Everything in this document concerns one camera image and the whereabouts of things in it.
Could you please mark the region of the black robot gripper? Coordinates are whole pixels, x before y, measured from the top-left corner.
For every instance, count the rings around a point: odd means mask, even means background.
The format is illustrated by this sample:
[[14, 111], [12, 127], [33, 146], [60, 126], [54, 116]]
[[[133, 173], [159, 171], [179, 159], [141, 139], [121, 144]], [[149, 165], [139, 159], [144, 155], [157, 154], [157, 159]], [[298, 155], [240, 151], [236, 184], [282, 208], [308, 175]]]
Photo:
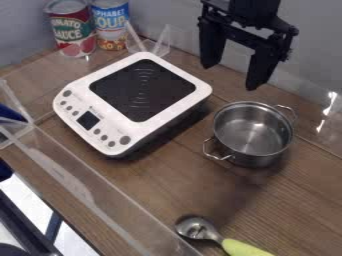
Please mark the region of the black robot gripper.
[[291, 52], [295, 26], [278, 17], [280, 0], [200, 0], [199, 53], [204, 69], [221, 61], [228, 38], [255, 49], [250, 59], [246, 89], [256, 90], [268, 82], [279, 61], [286, 61]]

